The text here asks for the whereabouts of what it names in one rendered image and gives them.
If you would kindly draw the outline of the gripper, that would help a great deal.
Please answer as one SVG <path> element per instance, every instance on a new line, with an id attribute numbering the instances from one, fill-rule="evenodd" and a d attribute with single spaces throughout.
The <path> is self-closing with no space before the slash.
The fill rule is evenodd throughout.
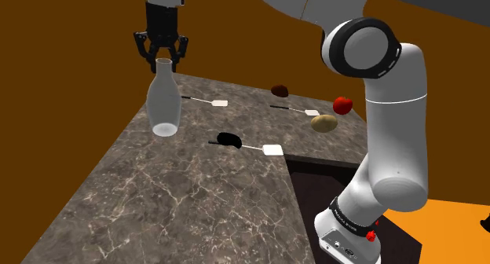
<path id="1" fill-rule="evenodd" d="M 177 64 L 185 57 L 188 38 L 177 33 L 177 8 L 145 3 L 146 31 L 136 31 L 133 38 L 138 53 L 149 63 L 152 73 L 156 73 L 156 54 L 158 47 L 169 47 L 170 59 L 172 61 L 172 72 L 176 72 Z M 149 49 L 145 42 L 150 39 Z"/>

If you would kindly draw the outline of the clear glass bottle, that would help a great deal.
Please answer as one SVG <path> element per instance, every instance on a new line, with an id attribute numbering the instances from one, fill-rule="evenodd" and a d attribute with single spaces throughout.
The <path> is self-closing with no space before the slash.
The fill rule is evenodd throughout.
<path id="1" fill-rule="evenodd" d="M 173 61 L 158 58 L 155 78 L 148 88 L 146 108 L 153 134 L 170 137 L 177 133 L 181 119 L 181 95 L 174 80 Z"/>

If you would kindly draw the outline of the black rounded lump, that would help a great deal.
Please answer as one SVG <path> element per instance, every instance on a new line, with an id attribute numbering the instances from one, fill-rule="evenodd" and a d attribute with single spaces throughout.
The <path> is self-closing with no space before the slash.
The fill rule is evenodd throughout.
<path id="1" fill-rule="evenodd" d="M 242 140 L 239 136 L 228 132 L 220 132 L 217 136 L 217 142 L 220 145 L 234 146 L 237 149 L 240 149 L 243 146 Z"/>

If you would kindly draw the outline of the tan potato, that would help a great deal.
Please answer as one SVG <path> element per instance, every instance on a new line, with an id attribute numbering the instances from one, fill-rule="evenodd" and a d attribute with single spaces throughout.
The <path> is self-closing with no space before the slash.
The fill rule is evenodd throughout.
<path id="1" fill-rule="evenodd" d="M 312 118 L 310 125 L 316 132 L 327 133 L 337 127 L 338 120 L 332 115 L 318 115 Z"/>

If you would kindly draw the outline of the red apple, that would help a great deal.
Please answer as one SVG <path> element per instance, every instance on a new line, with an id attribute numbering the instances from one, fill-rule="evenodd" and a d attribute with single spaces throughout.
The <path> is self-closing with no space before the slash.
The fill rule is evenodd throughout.
<path id="1" fill-rule="evenodd" d="M 353 101 L 347 97 L 337 97 L 333 102 L 332 108 L 338 115 L 346 115 L 353 108 Z"/>

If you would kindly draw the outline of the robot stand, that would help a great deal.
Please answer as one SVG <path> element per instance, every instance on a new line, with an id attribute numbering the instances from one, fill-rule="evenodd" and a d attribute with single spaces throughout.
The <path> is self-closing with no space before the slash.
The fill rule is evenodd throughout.
<path id="1" fill-rule="evenodd" d="M 359 165 L 286 154 L 284 156 L 316 264 L 340 264 L 320 248 L 313 220 L 349 184 Z M 386 216 L 378 219 L 381 264 L 419 264 L 422 244 Z"/>

